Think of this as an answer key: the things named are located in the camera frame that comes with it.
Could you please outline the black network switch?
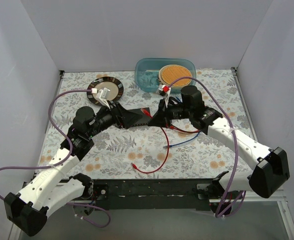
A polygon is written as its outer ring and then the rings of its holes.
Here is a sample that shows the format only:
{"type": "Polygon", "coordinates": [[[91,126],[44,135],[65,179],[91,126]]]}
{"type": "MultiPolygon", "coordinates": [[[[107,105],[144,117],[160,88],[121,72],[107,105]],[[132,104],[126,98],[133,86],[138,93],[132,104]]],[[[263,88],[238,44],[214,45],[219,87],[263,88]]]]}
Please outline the black network switch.
{"type": "Polygon", "coordinates": [[[133,124],[132,127],[140,127],[140,126],[148,125],[148,121],[150,119],[149,107],[131,109],[130,111],[141,116],[141,118],[135,124],[133,124]]]}

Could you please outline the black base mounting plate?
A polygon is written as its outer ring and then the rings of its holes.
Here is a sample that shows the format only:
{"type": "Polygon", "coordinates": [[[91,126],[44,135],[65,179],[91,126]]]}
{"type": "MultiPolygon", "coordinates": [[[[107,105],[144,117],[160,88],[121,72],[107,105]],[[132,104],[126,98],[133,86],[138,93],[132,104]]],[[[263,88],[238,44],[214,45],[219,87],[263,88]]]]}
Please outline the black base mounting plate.
{"type": "Polygon", "coordinates": [[[209,200],[235,200],[241,191],[253,191],[269,198],[274,188],[261,174],[236,176],[231,185],[226,172],[215,178],[196,179],[91,179],[79,173],[63,185],[52,181],[47,186],[31,182],[27,205],[49,215],[71,200],[93,200],[106,210],[126,209],[197,209],[209,210],[209,200]]]}

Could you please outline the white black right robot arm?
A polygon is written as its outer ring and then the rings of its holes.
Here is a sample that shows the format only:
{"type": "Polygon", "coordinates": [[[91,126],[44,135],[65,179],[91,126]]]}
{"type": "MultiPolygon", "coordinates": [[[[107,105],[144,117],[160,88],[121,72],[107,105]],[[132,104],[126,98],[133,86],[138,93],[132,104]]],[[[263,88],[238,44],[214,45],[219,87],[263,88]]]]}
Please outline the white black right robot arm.
{"type": "Polygon", "coordinates": [[[290,178],[285,150],[260,144],[235,129],[221,112],[205,105],[201,92],[195,86],[181,89],[181,102],[170,96],[171,89],[166,85],[161,85],[158,91],[163,99],[149,120],[149,126],[168,128],[172,120],[188,119],[194,128],[232,150],[235,162],[242,159],[250,167],[247,172],[233,169],[219,174],[208,187],[207,194],[224,199],[233,191],[253,191],[267,199],[290,178]]]}

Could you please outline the dark rimmed beige plate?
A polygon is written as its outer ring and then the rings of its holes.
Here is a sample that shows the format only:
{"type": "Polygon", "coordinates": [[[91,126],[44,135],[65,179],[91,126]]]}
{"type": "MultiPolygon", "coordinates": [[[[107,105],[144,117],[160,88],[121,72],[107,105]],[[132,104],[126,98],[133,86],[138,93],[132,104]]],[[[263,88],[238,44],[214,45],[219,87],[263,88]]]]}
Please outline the dark rimmed beige plate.
{"type": "Polygon", "coordinates": [[[123,95],[124,85],[115,77],[103,76],[92,81],[88,90],[96,89],[94,93],[87,93],[87,98],[95,105],[100,105],[98,101],[98,93],[102,92],[102,98],[110,103],[117,102],[123,95]]]}

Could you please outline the striped bowl in container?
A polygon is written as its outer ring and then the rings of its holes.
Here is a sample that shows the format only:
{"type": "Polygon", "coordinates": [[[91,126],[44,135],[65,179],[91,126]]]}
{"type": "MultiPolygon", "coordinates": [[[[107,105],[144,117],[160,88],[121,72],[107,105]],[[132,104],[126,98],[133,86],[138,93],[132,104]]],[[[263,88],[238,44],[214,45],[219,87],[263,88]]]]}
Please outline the striped bowl in container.
{"type": "MultiPolygon", "coordinates": [[[[163,85],[167,85],[167,84],[164,84],[164,83],[160,80],[160,78],[159,78],[159,82],[160,82],[161,84],[163,84],[163,85]]],[[[184,79],[178,81],[177,83],[173,84],[173,85],[172,85],[172,88],[173,88],[173,89],[181,89],[182,87],[188,86],[188,85],[190,85],[190,84],[191,84],[191,79],[189,79],[189,78],[184,78],[184,79]]]]}

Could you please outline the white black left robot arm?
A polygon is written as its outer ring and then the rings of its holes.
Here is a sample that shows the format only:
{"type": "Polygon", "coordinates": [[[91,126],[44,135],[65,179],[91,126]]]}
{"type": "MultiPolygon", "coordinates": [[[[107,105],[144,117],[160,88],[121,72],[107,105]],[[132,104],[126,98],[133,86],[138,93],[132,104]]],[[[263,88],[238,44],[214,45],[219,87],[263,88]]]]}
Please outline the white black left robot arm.
{"type": "Polygon", "coordinates": [[[92,198],[93,180],[82,173],[71,177],[61,187],[57,184],[94,146],[94,136],[111,126],[128,129],[141,118],[141,114],[126,110],[119,103],[112,104],[110,108],[102,106],[98,113],[89,106],[79,108],[67,139],[49,165],[18,193],[8,193],[4,198],[7,218],[32,237],[40,232],[52,213],[69,201],[92,198]]]}

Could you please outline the teal transparent plastic container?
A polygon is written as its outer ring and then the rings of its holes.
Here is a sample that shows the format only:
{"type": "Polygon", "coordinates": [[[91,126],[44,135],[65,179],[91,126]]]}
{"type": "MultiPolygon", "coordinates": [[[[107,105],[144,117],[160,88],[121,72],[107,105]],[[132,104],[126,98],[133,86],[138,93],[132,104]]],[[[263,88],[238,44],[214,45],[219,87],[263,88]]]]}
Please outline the teal transparent plastic container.
{"type": "Polygon", "coordinates": [[[192,77],[196,77],[194,64],[182,58],[143,58],[136,64],[134,79],[138,87],[144,92],[155,93],[161,84],[159,71],[168,65],[179,65],[187,68],[192,77]]]}

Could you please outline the orange woven round coaster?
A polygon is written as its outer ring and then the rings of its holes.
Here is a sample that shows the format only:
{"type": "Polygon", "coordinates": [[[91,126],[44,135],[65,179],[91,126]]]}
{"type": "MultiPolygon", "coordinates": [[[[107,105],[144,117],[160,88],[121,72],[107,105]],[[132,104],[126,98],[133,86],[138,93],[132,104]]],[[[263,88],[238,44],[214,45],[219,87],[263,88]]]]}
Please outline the orange woven round coaster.
{"type": "Polygon", "coordinates": [[[191,72],[187,68],[176,64],[164,66],[159,74],[160,80],[167,85],[170,85],[176,79],[181,77],[192,77],[191,72]]]}

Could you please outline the aluminium frame rail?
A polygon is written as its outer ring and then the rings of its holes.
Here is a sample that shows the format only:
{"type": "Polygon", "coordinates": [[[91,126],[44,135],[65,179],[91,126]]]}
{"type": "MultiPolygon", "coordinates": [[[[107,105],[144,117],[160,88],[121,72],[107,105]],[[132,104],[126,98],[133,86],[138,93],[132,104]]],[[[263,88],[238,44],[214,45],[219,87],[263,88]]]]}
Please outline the aluminium frame rail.
{"type": "Polygon", "coordinates": [[[269,198],[260,197],[258,194],[253,192],[250,188],[248,182],[239,183],[238,181],[234,181],[231,184],[229,191],[243,191],[246,190],[245,201],[246,202],[276,202],[276,201],[284,201],[286,200],[284,191],[282,189],[274,192],[269,198]]]}

